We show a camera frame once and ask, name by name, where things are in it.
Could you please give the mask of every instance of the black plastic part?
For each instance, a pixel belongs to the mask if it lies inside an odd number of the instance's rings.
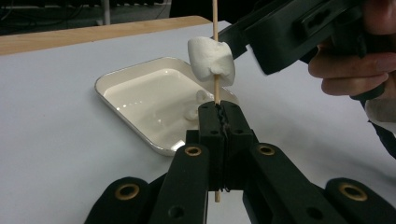
[[[148,224],[206,223],[209,151],[202,145],[180,147],[163,181]]]
[[[210,152],[209,190],[223,189],[223,164],[225,136],[219,114],[214,102],[198,107],[199,144],[206,146]]]
[[[116,191],[123,185],[136,184],[139,187],[137,195],[129,200],[120,200]],[[105,192],[93,206],[85,224],[140,224],[147,223],[156,196],[157,186],[151,194],[150,186],[144,180],[134,177],[124,177],[107,187]]]
[[[221,108],[227,119],[225,132],[228,140],[224,159],[224,187],[243,189],[248,182],[249,173],[245,155],[258,141],[238,105],[221,101]]]
[[[219,33],[238,58],[253,49],[266,75],[276,73],[298,60],[331,37],[335,51],[364,57],[368,52],[367,35],[361,22],[363,0],[275,0],[251,12]],[[353,100],[371,100],[384,92],[384,85],[351,96]]]
[[[260,192],[271,209],[270,223],[347,223],[278,147],[259,143],[250,149],[248,155],[252,166],[251,180],[257,186],[250,184],[246,195],[254,196],[256,190]],[[253,213],[253,220],[265,218],[260,217],[257,211]]]
[[[326,185],[325,195],[349,223],[391,224],[396,221],[395,208],[356,180],[332,179]]]
[[[294,0],[249,26],[247,41],[262,71],[273,74],[330,37],[335,18],[361,0]]]

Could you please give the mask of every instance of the human hand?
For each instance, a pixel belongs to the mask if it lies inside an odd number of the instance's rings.
[[[323,78],[322,90],[330,95],[358,95],[385,82],[378,98],[396,98],[396,0],[366,0],[362,11],[378,52],[363,58],[334,55],[332,42],[325,41],[318,45],[309,73]]]

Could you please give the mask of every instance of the melted marshmallow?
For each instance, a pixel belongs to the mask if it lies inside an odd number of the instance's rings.
[[[220,86],[232,86],[235,66],[230,47],[209,37],[198,36],[188,42],[192,72],[200,81],[220,75]]]

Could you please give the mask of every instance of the screw hole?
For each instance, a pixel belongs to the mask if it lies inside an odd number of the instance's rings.
[[[136,184],[124,184],[116,189],[115,196],[118,200],[127,201],[136,197],[139,190],[140,188]]]
[[[262,155],[265,156],[272,156],[275,154],[274,149],[270,147],[259,147],[259,151]]]
[[[348,183],[342,183],[339,190],[346,197],[354,201],[364,202],[368,198],[367,194],[362,189]]]
[[[202,150],[198,147],[187,147],[185,152],[189,156],[199,156],[202,153]]]

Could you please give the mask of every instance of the finger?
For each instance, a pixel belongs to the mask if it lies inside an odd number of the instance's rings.
[[[396,33],[396,1],[366,0],[362,6],[366,30],[373,35]]]
[[[326,78],[321,88],[329,95],[358,95],[374,89],[388,78],[388,73],[372,77]]]
[[[396,53],[374,53],[364,58],[340,56],[320,50],[308,65],[313,77],[345,78],[371,77],[396,70]]]

